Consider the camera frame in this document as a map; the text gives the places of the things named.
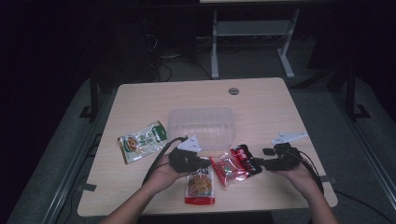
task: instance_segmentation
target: desk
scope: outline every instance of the desk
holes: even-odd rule
[[[231,95],[230,88],[239,94]],[[158,155],[153,153],[126,165],[117,143],[119,136],[142,129],[154,120],[167,127],[168,112],[181,107],[227,106],[233,110],[235,139],[232,147],[246,144],[254,157],[272,147],[279,132],[305,132],[304,124],[281,78],[229,79],[120,86],[97,150],[85,190],[78,206],[83,216],[105,216],[122,204],[140,186]],[[291,143],[308,154],[325,175],[309,137]],[[188,214],[211,212],[268,211],[307,207],[304,198],[286,178],[263,171],[261,174],[224,188],[215,179],[216,203],[208,206],[184,204],[186,180],[179,179],[157,194],[144,214]],[[330,206],[337,199],[330,183],[324,183]]]

